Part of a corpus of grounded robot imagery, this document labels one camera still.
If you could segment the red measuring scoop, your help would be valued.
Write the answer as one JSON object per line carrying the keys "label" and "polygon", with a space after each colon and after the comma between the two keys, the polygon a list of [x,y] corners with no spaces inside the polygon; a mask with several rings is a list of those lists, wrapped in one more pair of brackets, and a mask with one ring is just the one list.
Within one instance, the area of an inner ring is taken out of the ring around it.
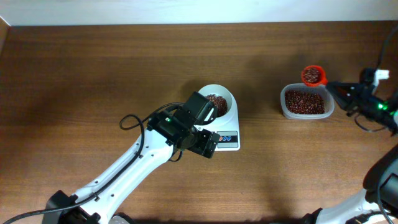
{"label": "red measuring scoop", "polygon": [[[304,79],[303,79],[304,70],[306,70],[306,69],[308,69],[308,68],[312,68],[312,67],[313,67],[313,68],[317,68],[317,69],[320,71],[320,73],[321,73],[320,81],[319,81],[318,83],[315,83],[315,84],[306,83],[306,82],[304,81]],[[306,86],[309,86],[309,87],[316,87],[316,86],[319,86],[319,85],[326,85],[326,84],[328,83],[328,80],[326,79],[326,73],[325,73],[324,69],[323,69],[321,66],[319,66],[319,65],[309,65],[309,66],[305,67],[305,68],[302,70],[302,72],[301,72],[301,79],[302,79],[302,82],[303,82]]]}

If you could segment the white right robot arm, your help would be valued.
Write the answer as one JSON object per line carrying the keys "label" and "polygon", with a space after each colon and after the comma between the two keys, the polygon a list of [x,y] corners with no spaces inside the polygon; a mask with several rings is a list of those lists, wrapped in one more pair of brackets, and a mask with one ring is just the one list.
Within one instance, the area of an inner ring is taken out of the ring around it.
{"label": "white right robot arm", "polygon": [[[397,93],[382,100],[374,96],[371,82],[330,82],[326,89],[348,116],[362,115],[397,134]],[[397,146],[379,159],[363,180],[356,195],[330,208],[319,208],[300,219],[300,223],[376,223],[397,218]]]}

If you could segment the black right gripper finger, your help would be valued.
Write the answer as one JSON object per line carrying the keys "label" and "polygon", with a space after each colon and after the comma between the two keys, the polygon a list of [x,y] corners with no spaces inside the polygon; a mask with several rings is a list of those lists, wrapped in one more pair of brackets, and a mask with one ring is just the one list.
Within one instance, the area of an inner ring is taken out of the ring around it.
{"label": "black right gripper finger", "polygon": [[360,83],[343,83],[343,82],[329,82],[328,90],[354,90],[360,88],[362,84]]}
{"label": "black right gripper finger", "polygon": [[347,110],[349,108],[352,102],[350,86],[327,85],[326,89],[341,109]]}

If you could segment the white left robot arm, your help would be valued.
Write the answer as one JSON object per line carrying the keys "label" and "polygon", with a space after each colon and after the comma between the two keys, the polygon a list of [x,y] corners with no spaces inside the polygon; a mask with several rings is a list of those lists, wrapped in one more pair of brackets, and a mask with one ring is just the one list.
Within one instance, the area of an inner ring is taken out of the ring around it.
{"label": "white left robot arm", "polygon": [[100,176],[72,196],[61,190],[46,204],[43,223],[111,223],[114,213],[132,191],[177,150],[189,150],[211,158],[219,134],[197,126],[215,120],[216,110],[195,112],[169,106],[138,122],[137,141]]}

